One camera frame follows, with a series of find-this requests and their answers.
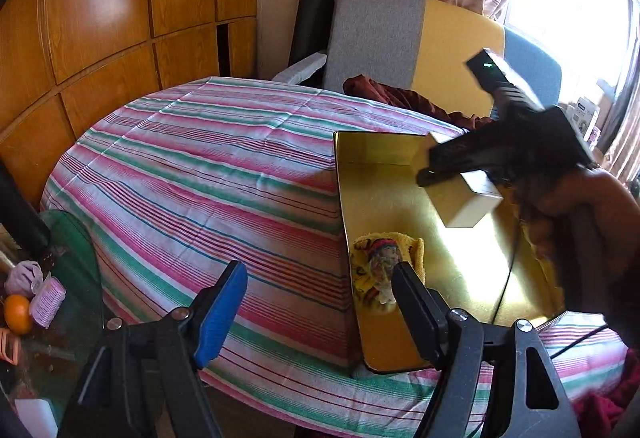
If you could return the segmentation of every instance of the brown cloth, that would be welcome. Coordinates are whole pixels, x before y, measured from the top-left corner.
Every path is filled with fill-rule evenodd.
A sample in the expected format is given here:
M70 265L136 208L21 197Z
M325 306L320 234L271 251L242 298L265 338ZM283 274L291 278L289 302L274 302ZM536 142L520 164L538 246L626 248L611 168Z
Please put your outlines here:
M475 131L494 121L489 117L478 117L477 115L467 117L460 111L447 113L413 90L404 90L381 84L362 74L348 78L343 83L342 89L344 93L351 97L370 99L390 106L404 108L405 110L418 111L418 113L423 113L439 121L453 124L458 128L465 128L469 131Z

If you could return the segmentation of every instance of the yellow chair panel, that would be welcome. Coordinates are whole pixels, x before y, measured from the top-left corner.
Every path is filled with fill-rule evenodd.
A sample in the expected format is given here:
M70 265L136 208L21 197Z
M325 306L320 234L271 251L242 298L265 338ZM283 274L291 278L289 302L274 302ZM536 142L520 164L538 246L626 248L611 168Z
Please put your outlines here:
M437 0L427 0L412 89L448 112L489 115L491 96L465 62L481 48L504 55L502 25Z

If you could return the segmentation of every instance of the person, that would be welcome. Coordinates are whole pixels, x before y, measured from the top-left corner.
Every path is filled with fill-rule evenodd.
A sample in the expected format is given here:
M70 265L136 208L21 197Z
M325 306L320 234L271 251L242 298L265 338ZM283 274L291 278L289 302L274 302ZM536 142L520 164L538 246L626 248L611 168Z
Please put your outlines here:
M603 169L577 169L559 178L524 216L536 255L558 263L553 218L579 205L591 208L602 237L604 276L607 278L609 327L624 343L640 349L640 206L630 192ZM582 311L594 311L583 306Z

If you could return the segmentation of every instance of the chair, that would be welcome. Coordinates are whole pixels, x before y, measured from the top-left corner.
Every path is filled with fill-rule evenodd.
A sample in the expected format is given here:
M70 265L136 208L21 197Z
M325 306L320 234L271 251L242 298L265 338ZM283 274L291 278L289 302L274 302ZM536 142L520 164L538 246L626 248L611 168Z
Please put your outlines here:
M316 52L273 80L299 84L325 66L322 88L342 92L365 74L412 89L447 111L488 115L492 100L464 62L491 48L520 73L540 102L558 101L562 71L544 50L484 16L437 0L336 0L326 53Z

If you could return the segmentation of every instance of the round table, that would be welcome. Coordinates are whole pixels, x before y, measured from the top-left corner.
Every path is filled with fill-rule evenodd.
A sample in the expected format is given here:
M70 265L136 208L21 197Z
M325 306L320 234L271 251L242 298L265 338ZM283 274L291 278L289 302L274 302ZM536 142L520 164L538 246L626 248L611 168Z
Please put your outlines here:
M88 228L105 300L129 322L188 305L232 259L249 284L203 379L279 418L338 436L410 437L436 372L355 379L347 256L334 167L343 129L456 135L430 117L273 82L210 78L119 108L60 159L43 196ZM568 314L561 348L599 318ZM620 378L625 348L602 332L556 360L571 397ZM470 429L482 420L490 367Z

